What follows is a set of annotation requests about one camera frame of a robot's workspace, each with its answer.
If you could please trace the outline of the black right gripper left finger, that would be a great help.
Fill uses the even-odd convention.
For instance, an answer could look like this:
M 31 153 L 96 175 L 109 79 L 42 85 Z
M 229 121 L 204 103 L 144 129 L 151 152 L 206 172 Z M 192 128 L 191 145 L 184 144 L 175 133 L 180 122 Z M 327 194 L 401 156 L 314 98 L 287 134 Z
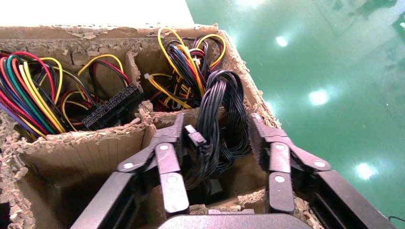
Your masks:
M 184 114 L 179 113 L 173 125 L 158 129 L 148 146 L 117 166 L 119 172 L 133 173 L 137 177 L 148 176 L 144 179 L 147 185 L 159 183 L 168 215 L 182 214 L 189 208 L 181 175 L 183 127 Z

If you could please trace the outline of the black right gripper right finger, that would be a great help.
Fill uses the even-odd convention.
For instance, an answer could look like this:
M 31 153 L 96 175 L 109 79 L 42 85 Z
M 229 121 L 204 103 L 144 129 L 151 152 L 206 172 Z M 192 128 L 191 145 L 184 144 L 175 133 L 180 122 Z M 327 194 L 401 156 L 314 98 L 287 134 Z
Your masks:
M 294 212 L 293 163 L 305 172 L 331 169 L 327 161 L 296 146 L 284 130 L 265 125 L 257 113 L 248 118 L 248 137 L 256 162 L 268 174 L 265 203 L 269 213 Z

